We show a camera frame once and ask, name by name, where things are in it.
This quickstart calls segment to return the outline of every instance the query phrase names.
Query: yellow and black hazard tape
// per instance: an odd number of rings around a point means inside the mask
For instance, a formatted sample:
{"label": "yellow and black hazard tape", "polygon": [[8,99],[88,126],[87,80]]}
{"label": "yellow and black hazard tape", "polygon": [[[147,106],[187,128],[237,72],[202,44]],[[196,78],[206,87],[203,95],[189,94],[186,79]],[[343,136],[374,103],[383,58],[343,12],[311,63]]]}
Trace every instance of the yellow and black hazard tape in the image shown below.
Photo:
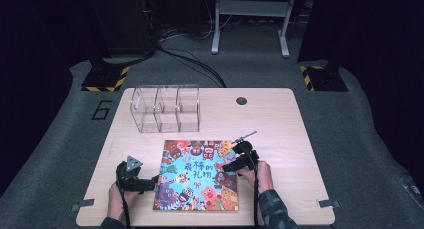
{"label": "yellow and black hazard tape", "polygon": [[122,70],[121,75],[119,76],[118,81],[116,82],[116,85],[113,87],[81,87],[81,91],[92,91],[92,92],[112,92],[112,91],[119,91],[122,84],[124,84],[125,77],[127,76],[128,71],[130,70],[129,67],[126,67]]}
{"label": "yellow and black hazard tape", "polygon": [[[311,68],[314,68],[314,69],[323,69],[320,66],[311,67]],[[303,79],[305,80],[305,84],[306,84],[306,87],[308,88],[308,91],[314,91],[314,86],[312,85],[312,81],[309,78],[308,70],[307,69],[308,69],[308,67],[305,67],[305,66],[301,66],[300,67],[300,71],[302,72],[302,76],[303,76]]]}

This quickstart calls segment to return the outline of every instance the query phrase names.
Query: cartoon illustration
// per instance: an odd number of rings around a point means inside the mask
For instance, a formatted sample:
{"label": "cartoon illustration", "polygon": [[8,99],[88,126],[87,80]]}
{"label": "cartoon illustration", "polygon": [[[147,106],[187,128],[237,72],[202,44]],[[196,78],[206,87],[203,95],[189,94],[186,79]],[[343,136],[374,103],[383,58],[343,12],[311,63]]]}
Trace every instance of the cartoon illustration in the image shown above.
{"label": "cartoon illustration", "polygon": [[154,210],[238,210],[237,174],[222,166],[236,153],[225,141],[166,140],[160,161]]}
{"label": "cartoon illustration", "polygon": [[203,143],[200,143],[198,141],[191,141],[191,155],[193,156],[199,156],[202,155]]}
{"label": "cartoon illustration", "polygon": [[211,160],[211,161],[213,161],[213,153],[214,153],[213,148],[206,147],[203,150],[203,160]]}
{"label": "cartoon illustration", "polygon": [[178,194],[174,192],[174,189],[169,187],[169,183],[161,183],[160,189],[157,191],[155,196],[155,205],[158,207],[172,207],[177,202]]}
{"label": "cartoon illustration", "polygon": [[206,186],[205,189],[201,191],[201,195],[206,202],[206,210],[225,211],[235,209],[230,202],[225,201],[225,198],[217,194],[215,189],[210,186]]}

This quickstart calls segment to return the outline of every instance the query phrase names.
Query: gray carpet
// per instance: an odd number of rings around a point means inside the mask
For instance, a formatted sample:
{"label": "gray carpet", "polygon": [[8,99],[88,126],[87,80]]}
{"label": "gray carpet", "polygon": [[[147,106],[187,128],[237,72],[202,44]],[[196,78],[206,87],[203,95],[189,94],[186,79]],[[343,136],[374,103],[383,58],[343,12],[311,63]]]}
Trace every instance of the gray carpet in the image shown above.
{"label": "gray carpet", "polygon": [[[233,28],[221,34],[218,55],[212,35],[167,39],[162,46],[187,50],[212,67],[228,87],[282,87],[294,91],[331,199],[338,229],[424,228],[424,211],[399,183],[404,169],[390,156],[373,128],[367,98],[359,82],[341,69],[349,92],[309,92],[297,63],[304,25],[288,42],[282,58],[273,26]],[[122,62],[134,58],[114,58]],[[84,92],[80,85],[88,62],[71,68],[74,83],[55,121],[0,199],[0,228],[79,228],[71,205],[83,199],[122,92],[139,84],[188,84],[217,87],[209,78],[170,56],[155,55],[131,66],[118,92]],[[110,107],[105,120],[91,120],[101,101]]]}

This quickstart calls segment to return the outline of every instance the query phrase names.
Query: acrylic box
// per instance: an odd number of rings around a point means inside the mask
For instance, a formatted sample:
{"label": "acrylic box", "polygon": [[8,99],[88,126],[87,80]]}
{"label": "acrylic box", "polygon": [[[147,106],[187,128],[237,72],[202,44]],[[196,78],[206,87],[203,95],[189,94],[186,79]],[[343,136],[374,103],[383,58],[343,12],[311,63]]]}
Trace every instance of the acrylic box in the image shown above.
{"label": "acrylic box", "polygon": [[199,131],[199,86],[139,86],[134,89],[130,110],[140,132]]}

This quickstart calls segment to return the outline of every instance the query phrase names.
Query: hole in table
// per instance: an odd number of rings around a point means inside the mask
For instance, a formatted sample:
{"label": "hole in table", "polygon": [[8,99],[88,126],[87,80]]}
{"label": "hole in table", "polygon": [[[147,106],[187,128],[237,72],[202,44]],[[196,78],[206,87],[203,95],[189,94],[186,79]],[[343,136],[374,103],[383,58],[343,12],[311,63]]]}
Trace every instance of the hole in table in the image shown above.
{"label": "hole in table", "polygon": [[246,105],[247,100],[246,100],[246,98],[244,98],[244,97],[239,97],[239,98],[237,98],[237,99],[236,99],[236,102],[237,102],[237,104],[239,104],[239,105]]}

